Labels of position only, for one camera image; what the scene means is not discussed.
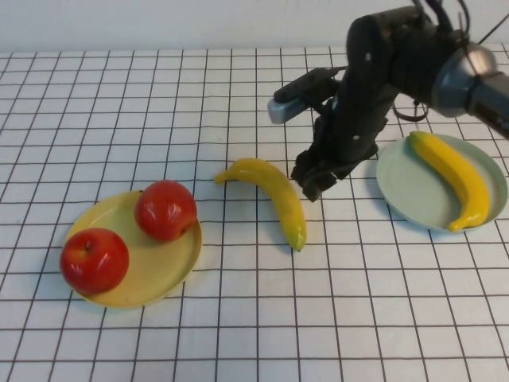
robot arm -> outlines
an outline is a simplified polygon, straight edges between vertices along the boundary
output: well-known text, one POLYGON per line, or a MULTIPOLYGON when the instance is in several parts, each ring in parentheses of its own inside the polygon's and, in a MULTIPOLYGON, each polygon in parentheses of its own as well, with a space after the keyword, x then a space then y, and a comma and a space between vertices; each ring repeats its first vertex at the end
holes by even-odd
POLYGON ((419 3, 359 18, 348 31, 347 67, 316 68, 274 93, 273 123, 310 107, 320 115, 292 172, 311 201, 376 154, 400 93, 447 117, 473 115, 509 139, 509 77, 490 50, 452 30, 443 14, 438 20, 419 3), (334 80, 340 70, 343 79, 334 80))

banana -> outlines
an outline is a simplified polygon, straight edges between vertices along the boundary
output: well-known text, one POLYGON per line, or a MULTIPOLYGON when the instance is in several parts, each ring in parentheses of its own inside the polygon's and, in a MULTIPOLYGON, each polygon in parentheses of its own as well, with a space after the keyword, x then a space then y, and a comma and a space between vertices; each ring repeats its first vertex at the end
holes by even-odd
POLYGON ((454 189, 461 203, 460 215, 449 223, 451 232, 482 225, 488 218, 490 196, 476 168, 450 145, 424 131, 410 133, 410 145, 454 189))
POLYGON ((272 200, 290 247, 301 251, 307 239, 305 214, 292 184, 276 166, 262 159, 241 158, 214 177, 216 184, 244 181, 263 189, 272 200))

table surface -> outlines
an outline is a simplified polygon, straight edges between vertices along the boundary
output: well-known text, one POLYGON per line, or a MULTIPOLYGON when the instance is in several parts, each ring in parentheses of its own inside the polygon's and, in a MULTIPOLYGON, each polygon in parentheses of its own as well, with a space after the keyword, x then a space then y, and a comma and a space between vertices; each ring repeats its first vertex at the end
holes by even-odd
MULTIPOLYGON (((507 72, 509 45, 489 47, 507 72)), ((266 104, 331 64, 341 47, 1 55, 0 380, 509 380, 509 213, 466 235, 416 228, 387 207, 373 158, 303 200, 309 242, 292 253, 266 194, 213 183, 246 156, 291 171, 316 115, 275 126, 266 104), (197 200, 194 272, 140 309, 73 294, 58 268, 73 221, 164 177, 197 200)), ((449 134, 508 175, 509 143, 475 119, 388 119, 380 147, 449 134)))

plate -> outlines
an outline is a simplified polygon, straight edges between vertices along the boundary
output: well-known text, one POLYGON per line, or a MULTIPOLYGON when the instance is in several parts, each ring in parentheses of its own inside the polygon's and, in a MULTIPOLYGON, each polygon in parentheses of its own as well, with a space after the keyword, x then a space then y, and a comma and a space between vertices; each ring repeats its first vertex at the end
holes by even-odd
POLYGON ((100 201, 80 216, 66 237, 67 241, 86 228, 108 228, 120 235, 129 248, 130 264, 123 281, 105 293, 80 294, 89 302, 112 308, 156 302, 180 285, 198 260, 202 245, 200 222, 197 220, 179 240, 170 243, 152 240, 134 220, 134 206, 141 193, 129 191, 100 201))
MULTIPOLYGON (((479 147, 463 139, 436 134, 467 158, 483 177, 490 193, 490 212, 484 224, 493 221, 507 203, 507 181, 496 162, 479 147)), ((461 211, 453 188, 410 146, 408 137, 380 151, 376 179, 387 203, 403 218, 430 230, 450 232, 449 222, 461 211)), ((475 228, 465 228, 459 232, 475 228)))

red apple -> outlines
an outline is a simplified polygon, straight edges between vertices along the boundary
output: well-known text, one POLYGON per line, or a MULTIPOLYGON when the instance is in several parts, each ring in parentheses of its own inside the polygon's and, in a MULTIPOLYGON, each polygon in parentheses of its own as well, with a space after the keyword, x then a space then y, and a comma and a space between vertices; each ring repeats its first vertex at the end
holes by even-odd
POLYGON ((105 228, 87 228, 73 235, 62 248, 60 271, 81 294, 114 289, 129 267, 129 251, 122 238, 105 228))
POLYGON ((177 181, 162 180, 149 185, 134 207, 134 219, 148 236, 162 242, 182 237, 195 224, 196 202, 177 181))

